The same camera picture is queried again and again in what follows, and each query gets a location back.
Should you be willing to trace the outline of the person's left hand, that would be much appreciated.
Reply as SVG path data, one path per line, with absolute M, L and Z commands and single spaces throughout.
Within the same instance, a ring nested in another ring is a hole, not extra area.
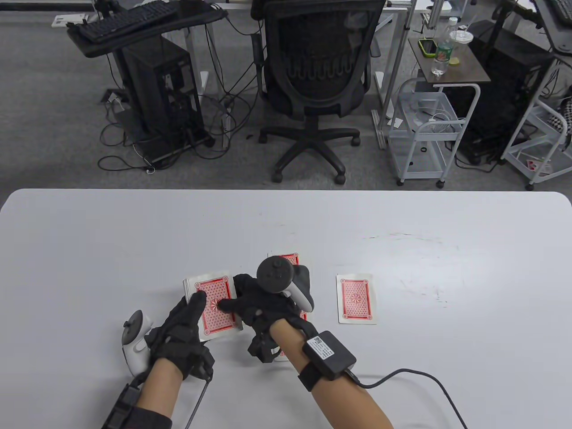
M 209 382 L 215 359 L 199 338 L 198 322 L 206 308 L 206 293 L 198 291 L 182 298 L 170 311 L 163 325 L 145 335 L 150 350 L 149 366 L 159 359 L 173 363 L 183 379 L 192 376 Z

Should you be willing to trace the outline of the person's right hand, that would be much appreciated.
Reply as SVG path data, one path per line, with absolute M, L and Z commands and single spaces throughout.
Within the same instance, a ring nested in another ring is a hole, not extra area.
M 317 334 L 317 329 L 307 320 L 300 319 L 302 310 L 282 293 L 274 294 L 263 290 L 257 278 L 249 274 L 238 274 L 233 278 L 237 298 L 221 299 L 217 304 L 223 313 L 236 314 L 247 326 L 252 327 L 256 337 L 272 349 L 278 347 L 270 334 L 270 327 L 279 320 L 286 320 L 306 335 L 307 338 Z

